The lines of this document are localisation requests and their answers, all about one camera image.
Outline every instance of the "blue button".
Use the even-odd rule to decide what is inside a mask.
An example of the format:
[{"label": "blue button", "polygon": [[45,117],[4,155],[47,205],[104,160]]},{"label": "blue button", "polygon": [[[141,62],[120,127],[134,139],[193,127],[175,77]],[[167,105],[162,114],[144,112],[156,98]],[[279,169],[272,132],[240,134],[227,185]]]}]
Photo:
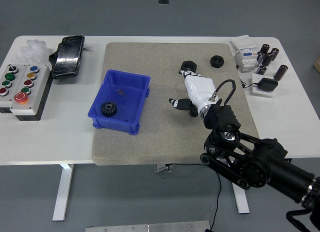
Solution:
[{"label": "blue button", "polygon": [[39,72],[39,68],[38,68],[38,66],[32,66],[32,67],[30,68],[30,71],[31,71],[31,72],[34,72],[34,73],[38,73],[38,72]]}]

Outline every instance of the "button panel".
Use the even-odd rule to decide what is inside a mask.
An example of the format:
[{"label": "button panel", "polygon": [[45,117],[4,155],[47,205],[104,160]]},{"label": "button panel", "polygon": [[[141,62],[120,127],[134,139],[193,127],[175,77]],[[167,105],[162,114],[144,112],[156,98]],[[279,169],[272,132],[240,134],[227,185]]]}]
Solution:
[{"label": "button panel", "polygon": [[27,69],[25,64],[9,64],[6,66],[4,71],[1,71],[1,89],[6,89],[5,93],[0,95],[0,112],[3,113],[4,109],[11,106],[12,101],[16,95],[19,84],[23,78],[23,75]]},{"label": "button panel", "polygon": [[10,106],[15,116],[37,114],[49,75],[50,69],[47,65],[27,66]]}]

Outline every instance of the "table leg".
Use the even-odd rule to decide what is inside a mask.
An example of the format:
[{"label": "table leg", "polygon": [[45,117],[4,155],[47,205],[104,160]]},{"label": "table leg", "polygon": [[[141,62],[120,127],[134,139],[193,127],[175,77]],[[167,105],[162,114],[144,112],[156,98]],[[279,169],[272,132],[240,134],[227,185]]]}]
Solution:
[{"label": "table leg", "polygon": [[66,216],[69,190],[74,169],[73,164],[60,164],[62,166],[62,173],[58,194],[56,196],[55,208],[53,213],[53,221],[64,221]]},{"label": "table leg", "polygon": [[233,192],[234,192],[238,213],[239,214],[250,213],[245,190],[240,188],[238,185],[234,183],[232,183],[232,187],[233,187]]}]

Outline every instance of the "red emergency stop button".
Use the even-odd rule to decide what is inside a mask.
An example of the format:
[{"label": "red emergency stop button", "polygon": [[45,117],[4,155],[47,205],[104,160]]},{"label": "red emergency stop button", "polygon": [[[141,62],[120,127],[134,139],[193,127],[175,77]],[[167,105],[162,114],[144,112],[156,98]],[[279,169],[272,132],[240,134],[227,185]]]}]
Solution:
[{"label": "red emergency stop button", "polygon": [[25,104],[28,101],[28,95],[26,92],[19,92],[14,96],[14,100],[19,104]]}]

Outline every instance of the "black nut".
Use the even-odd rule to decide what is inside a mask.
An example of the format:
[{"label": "black nut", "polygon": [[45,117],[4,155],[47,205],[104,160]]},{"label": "black nut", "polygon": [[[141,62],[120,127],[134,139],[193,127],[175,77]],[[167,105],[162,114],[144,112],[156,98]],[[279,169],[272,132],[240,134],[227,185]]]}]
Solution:
[{"label": "black nut", "polygon": [[215,67],[215,68],[222,67],[224,65],[224,63],[225,63],[224,58],[222,58],[219,55],[215,55],[210,59],[211,66]]},{"label": "black nut", "polygon": [[181,65],[181,71],[192,71],[196,72],[197,64],[191,60],[184,61]]}]

